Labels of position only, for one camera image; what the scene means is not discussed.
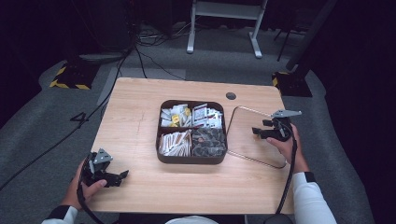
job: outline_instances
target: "person's left hand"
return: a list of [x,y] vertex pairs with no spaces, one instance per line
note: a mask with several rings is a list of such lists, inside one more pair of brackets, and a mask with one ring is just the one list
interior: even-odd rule
[[[61,205],[69,205],[75,207],[77,210],[81,210],[81,205],[79,204],[77,197],[77,188],[78,188],[79,174],[81,172],[83,164],[84,161],[79,165],[76,171],[76,175],[73,177],[73,180],[70,182],[69,188],[67,189],[66,195],[64,195],[64,199],[62,200]],[[99,191],[99,189],[102,189],[107,184],[107,181],[105,181],[104,179],[98,180],[89,187],[84,183],[81,184],[82,184],[82,191],[84,192],[85,202],[87,203],[90,201],[92,196],[97,191]]]

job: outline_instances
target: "white sleeve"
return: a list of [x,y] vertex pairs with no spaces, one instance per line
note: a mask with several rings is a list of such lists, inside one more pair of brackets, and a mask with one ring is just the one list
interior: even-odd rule
[[297,224],[337,223],[312,173],[294,174],[292,180]]
[[60,205],[41,224],[73,224],[78,210],[75,207]]

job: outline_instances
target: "desk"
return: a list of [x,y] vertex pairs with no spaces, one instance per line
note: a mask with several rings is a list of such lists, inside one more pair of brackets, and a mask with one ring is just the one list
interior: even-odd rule
[[[235,100],[226,98],[236,94]],[[121,77],[109,99],[92,150],[114,157],[107,168],[130,170],[119,188],[101,190],[89,207],[102,212],[273,214],[289,166],[273,169],[227,154],[218,165],[165,164],[155,140],[166,100],[210,101],[224,108],[226,126],[236,106],[262,112],[284,108],[275,87]],[[292,191],[283,213],[293,213]]]

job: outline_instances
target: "person's right hand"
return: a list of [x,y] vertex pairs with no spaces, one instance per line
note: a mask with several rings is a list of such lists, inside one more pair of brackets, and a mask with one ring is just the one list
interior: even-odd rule
[[[308,172],[309,167],[308,164],[306,163],[306,160],[303,155],[303,148],[301,145],[300,141],[300,135],[298,134],[297,127],[291,124],[293,133],[294,133],[294,138],[296,139],[297,142],[297,152],[296,152],[296,160],[294,164],[294,173],[300,173],[300,172]],[[275,138],[268,137],[267,142],[273,145],[274,147],[277,147],[279,149],[279,152],[282,153],[282,155],[286,158],[286,161],[288,163],[291,163],[291,152],[292,152],[292,147],[293,147],[293,140],[290,138],[286,142],[279,141]]]

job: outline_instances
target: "gray carpet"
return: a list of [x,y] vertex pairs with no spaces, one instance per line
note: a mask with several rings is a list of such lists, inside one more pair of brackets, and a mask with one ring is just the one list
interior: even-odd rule
[[[160,46],[138,47],[168,72],[182,75],[186,80],[272,85],[271,75],[275,71],[286,71],[285,64],[296,48],[287,46],[278,63],[276,58],[283,36],[274,42],[276,32],[260,31],[258,41],[263,57],[258,60],[248,41],[248,31],[251,30],[230,32],[221,28],[198,32],[193,54],[186,53],[186,35]],[[299,38],[291,36],[290,42],[297,43]],[[142,59],[148,73],[161,69],[150,58],[142,55]],[[97,107],[108,90],[108,83],[114,80],[117,65],[103,64],[89,91],[50,88],[49,84],[62,64],[59,62],[42,74],[39,80],[42,92],[0,130],[0,184],[75,129],[78,124],[69,121],[72,117],[80,112],[90,114]],[[125,60],[121,74],[134,76],[139,73],[141,76],[139,70],[140,62],[134,51]],[[170,78],[166,77],[169,75],[166,72],[157,73],[156,78],[161,75]],[[332,127],[324,101],[325,90],[312,72],[306,81],[314,95],[312,98],[284,96],[282,99],[287,109],[304,113],[293,118],[293,122],[301,133],[310,168],[338,223],[374,223],[364,186]],[[101,110],[0,191],[1,223],[40,223],[57,206],[78,164],[91,149],[101,122]],[[105,223],[118,218],[118,214],[97,215]],[[260,214],[248,216],[248,221],[250,224],[262,223],[265,217]],[[76,223],[93,221],[85,213],[80,213]]]

